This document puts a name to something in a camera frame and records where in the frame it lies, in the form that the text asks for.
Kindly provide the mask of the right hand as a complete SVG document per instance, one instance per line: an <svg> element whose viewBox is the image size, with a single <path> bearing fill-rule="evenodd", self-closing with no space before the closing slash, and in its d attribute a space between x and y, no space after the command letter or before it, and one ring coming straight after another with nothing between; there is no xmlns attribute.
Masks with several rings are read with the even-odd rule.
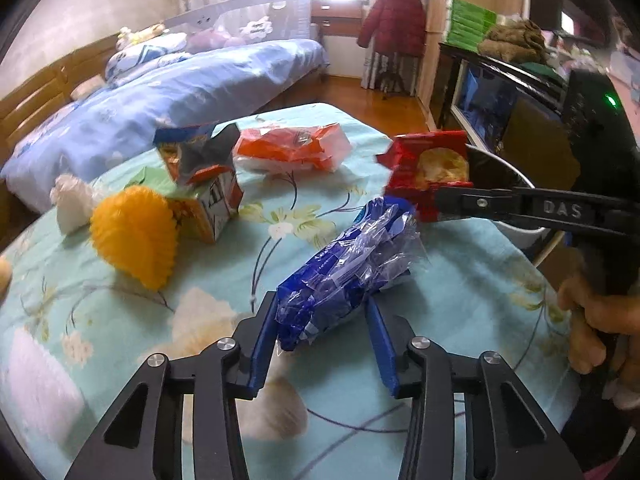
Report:
<svg viewBox="0 0 640 480"><path fill-rule="evenodd" d="M558 292L558 306L570 311L568 360L582 375L593 372L606 358L605 344L598 333L618 336L611 361L617 374L613 392L616 408L639 408L639 296L603 296L586 278L575 273Z"/></svg>

